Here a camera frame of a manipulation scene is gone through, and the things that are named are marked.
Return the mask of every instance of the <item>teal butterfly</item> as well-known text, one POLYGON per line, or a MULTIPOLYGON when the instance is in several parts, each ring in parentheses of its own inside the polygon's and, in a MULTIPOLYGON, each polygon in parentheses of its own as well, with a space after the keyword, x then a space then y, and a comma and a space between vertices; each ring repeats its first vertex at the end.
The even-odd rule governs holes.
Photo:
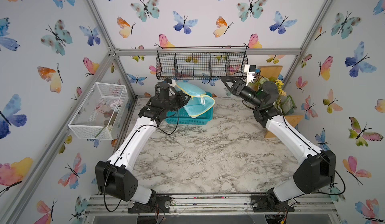
POLYGON ((159 17, 159 9, 156 7, 156 5, 159 4, 159 0, 149 0, 146 4, 144 4, 144 0, 139 0, 143 5, 139 3, 132 3, 131 7, 133 10, 136 11, 136 16, 142 20, 142 22, 146 22, 147 15, 150 17, 150 15, 153 18, 159 17))
POLYGON ((344 20, 343 14, 338 13, 336 15, 336 22, 333 24, 333 27, 331 28, 331 35, 339 34, 341 33, 341 38, 346 39, 352 32, 353 32, 353 27, 352 26, 357 26, 361 22, 360 17, 354 17, 354 18, 349 18, 349 16, 352 13, 346 12, 346 18, 344 20))
POLYGON ((65 55, 64 47, 65 44, 72 44, 72 37, 70 35, 70 32, 67 30, 64 30, 64 21, 59 19, 56 24, 54 31, 52 31, 51 27, 48 25, 49 29, 46 29, 47 31, 51 32, 52 35, 44 35, 40 42, 44 44, 45 46, 51 46, 52 51, 55 53, 60 53, 62 56, 65 55))
POLYGON ((252 3, 253 0, 249 0, 250 5, 247 3, 238 3, 237 8, 240 11, 238 16, 242 22, 246 21, 247 17, 253 15, 254 18, 259 18, 263 12, 262 5, 265 5, 267 0, 258 0, 252 3))

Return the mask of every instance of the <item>yellow trim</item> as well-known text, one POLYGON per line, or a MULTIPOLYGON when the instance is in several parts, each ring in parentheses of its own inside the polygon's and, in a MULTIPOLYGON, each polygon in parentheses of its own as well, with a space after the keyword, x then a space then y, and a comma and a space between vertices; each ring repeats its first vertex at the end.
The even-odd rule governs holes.
POLYGON ((190 117, 198 117, 198 116, 200 116, 200 115, 203 115, 204 113, 206 113, 207 111, 209 111, 214 105, 215 105, 215 99, 213 98, 213 97, 210 97, 209 95, 201 95, 201 96, 207 96, 207 97, 209 97, 209 98, 211 98, 213 101, 214 101, 214 103, 213 103, 213 105, 210 107, 210 108, 208 108, 205 112, 203 112, 203 113, 201 113, 201 114, 199 114, 199 115, 197 115, 197 116, 190 116, 190 117))

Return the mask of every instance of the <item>butterfly wallpaper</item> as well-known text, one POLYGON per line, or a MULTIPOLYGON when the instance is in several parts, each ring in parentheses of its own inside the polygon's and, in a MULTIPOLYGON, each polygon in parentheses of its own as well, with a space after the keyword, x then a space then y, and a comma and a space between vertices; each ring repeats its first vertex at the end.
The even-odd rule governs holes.
MULTIPOLYGON (((285 88, 301 106, 294 114, 305 115, 298 125, 301 134, 336 155, 346 191, 331 197, 346 224, 385 221, 385 197, 380 194, 385 176, 383 4, 336 0, 285 88)), ((343 189, 336 176, 322 191, 338 194, 343 189)))

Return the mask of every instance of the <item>wall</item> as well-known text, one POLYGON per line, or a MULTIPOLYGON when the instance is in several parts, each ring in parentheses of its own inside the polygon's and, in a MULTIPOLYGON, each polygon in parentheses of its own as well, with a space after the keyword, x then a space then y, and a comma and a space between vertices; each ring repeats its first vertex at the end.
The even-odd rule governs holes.
MULTIPOLYGON (((90 46, 87 43, 88 37, 84 36, 79 28, 91 26, 94 29, 96 26, 85 0, 65 0, 62 3, 58 0, 0 0, 0 6, 0 110, 11 122, 9 126, 4 118, 0 117, 1 191, 22 181, 33 169, 45 146, 51 142, 76 103, 72 98, 76 99, 77 87, 86 88, 92 79, 92 75, 86 75, 90 72, 83 63, 84 58, 99 63, 106 55, 107 46, 103 39, 100 44, 94 43, 90 46), (64 42, 64 51, 60 48, 58 54, 50 46, 41 44, 41 38, 50 34, 52 41, 56 43, 53 34, 45 29, 50 26, 55 31, 54 27, 59 19, 63 20, 64 30, 69 31, 71 38, 60 35, 67 42, 64 42), (38 67, 51 70, 41 69, 40 75, 38 67), (12 111, 9 111, 6 109, 7 103, 12 105, 12 97, 15 95, 18 95, 18 98, 14 99, 12 111)), ((62 161, 71 164, 74 157, 75 155, 68 155, 63 157, 62 161)), ((49 185, 57 185, 56 177, 53 181, 49 185)), ((23 182, 3 193, 0 197, 2 211, 6 210, 5 206, 22 185, 23 182)), ((41 198, 49 206, 52 199, 41 198)))
MULTIPOLYGON (((313 41, 307 50, 308 53, 313 54, 312 58, 307 61, 304 68, 297 67, 290 80, 291 84, 285 89, 296 103, 296 114, 304 114, 301 105, 305 103, 308 96, 311 97, 310 104, 315 104, 312 109, 318 116, 310 116, 309 120, 302 120, 299 130, 309 140, 319 143, 316 141, 315 135, 320 135, 325 129, 326 138, 322 142, 328 142, 328 147, 336 154, 336 169, 346 183, 344 199, 335 197, 334 204, 339 215, 349 224, 368 224, 370 221, 364 218, 369 217, 385 219, 383 191, 385 176, 383 168, 385 151, 383 73, 385 69, 382 54, 385 38, 385 15, 383 15, 385 7, 384 0, 382 0, 382 7, 379 1, 337 0, 323 22, 326 33, 313 41), (336 14, 342 13, 343 21, 346 11, 352 12, 350 18, 359 18, 355 19, 352 33, 345 39, 342 39, 341 34, 332 36, 336 14), (357 49, 361 42, 363 42, 362 48, 357 49), (318 77, 320 68, 317 62, 320 61, 323 64, 329 56, 333 57, 333 63, 330 67, 330 78, 325 80, 322 75, 318 77), (352 67, 363 57, 367 59, 352 67), (296 87, 296 81, 300 76, 302 81, 308 81, 308 84, 302 88, 303 92, 296 87), (325 105, 323 102, 328 99, 331 89, 333 97, 330 97, 333 100, 336 98, 336 102, 332 105, 337 104, 341 108, 334 106, 336 108, 333 112, 328 113, 328 103, 326 101, 325 105), (351 126, 350 117, 354 117, 360 127, 351 126), (361 134, 360 132, 365 126, 371 129, 365 131, 366 134, 361 134), (363 139, 356 140, 358 133, 355 130, 363 139)), ((326 76, 327 71, 324 70, 327 68, 322 70, 323 75, 326 76)), ((334 182, 336 188, 343 190, 343 184, 338 177, 334 182)), ((330 190, 333 193, 339 193, 336 188, 330 190)))
MULTIPOLYGON (((324 0, 267 0, 264 5, 260 6, 263 11, 260 12, 261 15, 258 18, 249 17, 250 4, 248 0, 157 0, 156 8, 159 9, 159 16, 157 18, 147 16, 145 21, 136 15, 135 9, 137 7, 139 12, 143 9, 143 4, 139 0, 94 1, 117 48, 131 49, 143 46, 147 49, 154 48, 155 44, 167 46, 165 45, 167 41, 164 43, 159 41, 160 34, 164 34, 168 41, 175 46, 236 46, 243 43, 248 45, 251 35, 257 34, 259 44, 255 42, 250 44, 250 47, 299 48, 324 0), (248 17, 245 21, 239 17, 238 3, 247 3, 244 13, 248 17), (196 25, 191 27, 190 34, 185 34, 184 30, 176 31, 173 28, 177 24, 173 11, 180 14, 182 18, 188 16, 187 21, 198 20, 196 25), (287 16, 286 21, 298 20, 294 25, 286 28, 284 34, 278 34, 277 30, 273 32, 269 29, 271 25, 276 23, 274 21, 276 11, 279 11, 282 17, 287 16), (227 29, 226 33, 216 38, 213 32, 218 29, 216 22, 219 16, 223 17, 228 26, 231 23, 234 24, 229 29, 223 25, 223 32, 227 29), (126 23, 120 20, 120 25, 118 25, 118 17, 126 23)), ((255 4, 256 13, 258 12, 257 7, 258 4, 255 4)), ((273 64, 266 63, 268 58, 266 55, 249 55, 250 62, 258 66, 273 64)), ((279 65, 284 67, 283 76, 286 75, 293 59, 294 56, 286 56, 280 61, 279 65)), ((144 61, 139 60, 139 62, 132 60, 132 57, 121 57, 121 61, 127 73, 135 77, 147 78, 142 86, 136 82, 133 84, 135 94, 144 95, 146 92, 153 94, 153 86, 158 80, 150 74, 149 67, 150 65, 155 66, 155 56, 146 56, 144 61)), ((217 96, 227 96, 223 89, 224 85, 218 81, 215 87, 202 84, 202 80, 191 81, 191 83, 197 84, 217 96)))

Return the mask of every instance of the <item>marble surface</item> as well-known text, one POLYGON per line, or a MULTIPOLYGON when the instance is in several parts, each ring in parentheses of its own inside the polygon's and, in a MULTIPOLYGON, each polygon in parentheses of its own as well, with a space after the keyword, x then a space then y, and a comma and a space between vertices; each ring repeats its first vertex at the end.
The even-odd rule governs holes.
MULTIPOLYGON (((138 98, 130 123, 148 98, 138 98)), ((157 193, 266 192, 291 178, 298 162, 266 132, 240 98, 215 98, 207 125, 178 125, 173 135, 157 130, 139 155, 133 174, 157 193)), ((171 133, 175 125, 163 121, 171 133)))

